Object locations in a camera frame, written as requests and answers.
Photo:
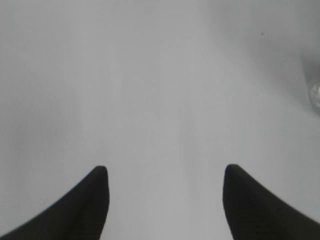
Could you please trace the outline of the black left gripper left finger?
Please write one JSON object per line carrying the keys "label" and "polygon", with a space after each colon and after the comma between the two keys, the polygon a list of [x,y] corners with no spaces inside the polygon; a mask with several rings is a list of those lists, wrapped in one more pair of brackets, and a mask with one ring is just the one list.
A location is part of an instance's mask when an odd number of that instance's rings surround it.
{"label": "black left gripper left finger", "polygon": [[57,202],[2,240],[98,240],[110,203],[108,171],[99,165]]}

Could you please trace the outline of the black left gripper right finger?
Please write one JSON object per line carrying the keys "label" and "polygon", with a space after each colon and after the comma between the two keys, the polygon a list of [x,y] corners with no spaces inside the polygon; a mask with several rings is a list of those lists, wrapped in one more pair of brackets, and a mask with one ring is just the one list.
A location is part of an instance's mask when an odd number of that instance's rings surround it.
{"label": "black left gripper right finger", "polygon": [[296,210],[237,164],[225,168],[222,203],[235,240],[318,240],[320,224]]}

